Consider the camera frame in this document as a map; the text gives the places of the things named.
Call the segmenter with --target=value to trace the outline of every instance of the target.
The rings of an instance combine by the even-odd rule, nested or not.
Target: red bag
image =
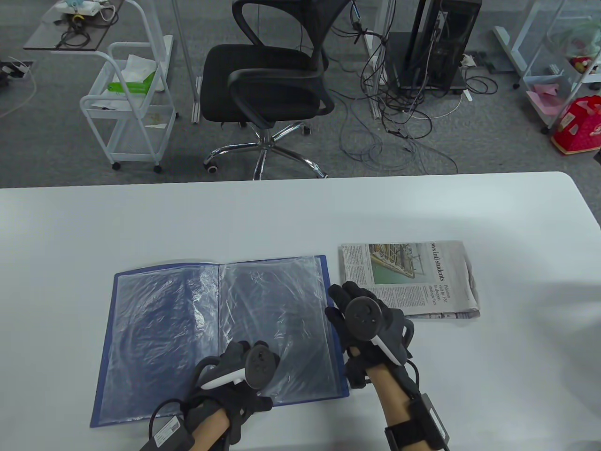
[[[566,155],[601,148],[601,97],[581,97],[562,116],[551,142]]]

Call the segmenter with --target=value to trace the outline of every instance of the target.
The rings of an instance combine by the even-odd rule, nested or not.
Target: pink paper
[[[557,95],[538,94],[532,91],[526,91],[526,94],[547,116],[557,116],[565,101],[565,99],[557,97]]]
[[[550,96],[556,96],[560,90],[560,86],[557,83],[550,85],[534,85],[534,92],[537,94],[548,94]]]

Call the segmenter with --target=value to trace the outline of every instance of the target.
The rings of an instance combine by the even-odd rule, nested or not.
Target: display book
[[[232,340],[265,341],[281,357],[261,392],[276,406],[348,396],[338,336],[323,313],[334,304],[329,285],[325,256],[115,275],[90,426],[149,418],[185,396],[195,365]],[[161,410],[175,412],[175,404]]]
[[[353,280],[410,318],[470,319],[480,303],[463,243],[344,244],[342,280]]]

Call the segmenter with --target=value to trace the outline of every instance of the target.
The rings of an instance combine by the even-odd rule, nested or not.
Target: black office chair
[[[209,173],[217,172],[213,159],[219,155],[258,150],[253,180],[261,180],[269,151],[309,166],[318,178],[327,178],[316,163],[279,146],[278,142],[298,129],[303,134],[311,133],[311,126],[303,121],[334,109],[323,81],[328,68],[323,42],[349,1],[234,0],[234,19],[252,44],[224,44],[209,51],[204,63],[201,110],[210,121],[238,122],[242,126],[250,123],[258,141],[215,149],[204,160]],[[242,14],[246,4],[270,6],[293,16],[313,44],[311,56],[293,49],[265,46]],[[295,122],[272,135],[277,121]]]

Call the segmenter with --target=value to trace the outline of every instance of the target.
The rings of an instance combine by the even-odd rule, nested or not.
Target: gloved hand
[[[398,331],[399,342],[396,346],[402,346],[406,352],[406,358],[401,361],[404,365],[407,358],[412,358],[407,347],[413,338],[413,323],[406,319],[403,311],[397,308],[388,308],[371,291],[360,288],[355,282],[345,282],[342,286],[332,285],[328,289],[328,295],[334,300],[338,308],[326,307],[325,313],[328,320],[332,323],[340,338],[341,346],[347,351],[349,360],[345,364],[346,376],[352,388],[363,388],[366,383],[367,373],[365,370],[380,364],[386,364],[389,367],[397,367],[390,358],[378,346],[371,341],[361,340],[352,334],[344,319],[344,312],[349,303],[362,296],[373,299],[382,311],[385,327]],[[350,348],[356,348],[359,354],[352,353]],[[406,374],[404,367],[399,371]]]
[[[203,369],[209,365],[215,367],[201,376]],[[190,392],[182,405],[186,429],[194,431],[206,418],[223,408],[230,419],[229,443],[237,443],[240,440],[240,427],[250,416],[256,412],[269,411],[273,407],[270,397],[259,396],[257,393],[271,382],[278,365],[279,356],[271,352],[265,342],[257,342],[252,348],[248,342],[230,342],[220,357],[201,360],[192,378]],[[246,380],[237,384],[235,381],[228,382],[208,390],[202,388],[208,382],[215,382],[218,377],[241,368],[245,369]]]

